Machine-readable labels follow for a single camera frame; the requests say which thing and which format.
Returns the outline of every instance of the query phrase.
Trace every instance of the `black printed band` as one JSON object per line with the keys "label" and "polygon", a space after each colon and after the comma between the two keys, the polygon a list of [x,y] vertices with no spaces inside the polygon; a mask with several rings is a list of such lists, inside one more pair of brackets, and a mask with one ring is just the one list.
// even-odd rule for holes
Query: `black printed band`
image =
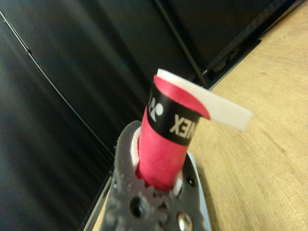
{"label": "black printed band", "polygon": [[161,93],[153,83],[147,105],[150,126],[162,137],[189,145],[201,115]]}

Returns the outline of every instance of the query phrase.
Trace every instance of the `yonex logo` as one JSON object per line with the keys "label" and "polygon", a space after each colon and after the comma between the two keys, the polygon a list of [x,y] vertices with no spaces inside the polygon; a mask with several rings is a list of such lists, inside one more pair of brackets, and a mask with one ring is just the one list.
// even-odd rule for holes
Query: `yonex logo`
{"label": "yonex logo", "polygon": [[186,119],[184,117],[179,117],[178,114],[174,115],[174,125],[173,127],[169,130],[171,133],[175,133],[178,136],[181,136],[186,139],[191,139],[194,130],[196,128],[196,123],[192,122],[189,119]]}
{"label": "yonex logo", "polygon": [[164,112],[164,107],[161,103],[155,105],[155,98],[153,97],[149,101],[149,113],[151,118],[156,122],[156,115],[160,116]]}

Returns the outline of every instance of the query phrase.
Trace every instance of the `wooden table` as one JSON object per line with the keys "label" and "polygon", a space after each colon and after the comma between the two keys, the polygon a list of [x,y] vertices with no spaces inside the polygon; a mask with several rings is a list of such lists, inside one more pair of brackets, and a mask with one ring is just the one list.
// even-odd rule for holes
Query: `wooden table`
{"label": "wooden table", "polygon": [[261,40],[212,90],[248,129],[202,119],[189,148],[214,231],[308,230],[308,1]]}

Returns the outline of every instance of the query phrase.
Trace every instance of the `hole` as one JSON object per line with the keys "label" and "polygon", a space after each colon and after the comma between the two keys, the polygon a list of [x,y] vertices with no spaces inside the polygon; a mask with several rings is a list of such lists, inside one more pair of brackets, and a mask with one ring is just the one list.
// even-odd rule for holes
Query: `hole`
{"label": "hole", "polygon": [[165,204],[165,202],[163,201],[161,205],[159,205],[157,207],[158,209],[167,209],[167,205]]}
{"label": "hole", "polygon": [[130,211],[135,217],[142,218],[147,212],[147,204],[141,198],[134,197],[130,202]]}
{"label": "hole", "polygon": [[197,180],[196,180],[195,177],[189,176],[189,177],[187,178],[187,181],[188,181],[188,183],[189,183],[191,186],[193,186],[193,187],[197,186]]}

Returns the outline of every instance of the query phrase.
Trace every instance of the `metal rivet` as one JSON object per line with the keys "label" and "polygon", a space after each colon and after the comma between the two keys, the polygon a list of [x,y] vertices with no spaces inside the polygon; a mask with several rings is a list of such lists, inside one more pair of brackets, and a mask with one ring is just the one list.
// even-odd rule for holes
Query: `metal rivet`
{"label": "metal rivet", "polygon": [[193,222],[188,214],[179,213],[178,214],[178,225],[181,231],[192,231],[193,230]]}
{"label": "metal rivet", "polygon": [[187,178],[187,181],[188,181],[188,183],[189,183],[191,186],[193,186],[193,187],[197,186],[197,180],[196,180],[195,177],[189,176],[189,177]]}

